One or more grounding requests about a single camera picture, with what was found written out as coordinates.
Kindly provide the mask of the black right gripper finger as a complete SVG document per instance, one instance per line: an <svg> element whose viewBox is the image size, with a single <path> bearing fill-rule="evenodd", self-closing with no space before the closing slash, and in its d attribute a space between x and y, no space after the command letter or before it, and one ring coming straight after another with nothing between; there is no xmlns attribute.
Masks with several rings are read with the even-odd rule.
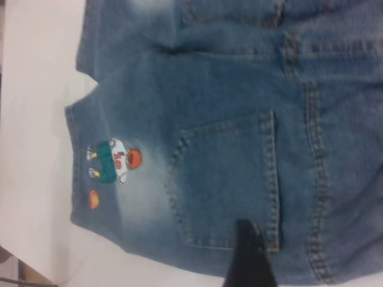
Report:
<svg viewBox="0 0 383 287"><path fill-rule="evenodd" d="M235 225L236 246L224 287L276 287L265 241L257 225L239 219Z"/></svg>

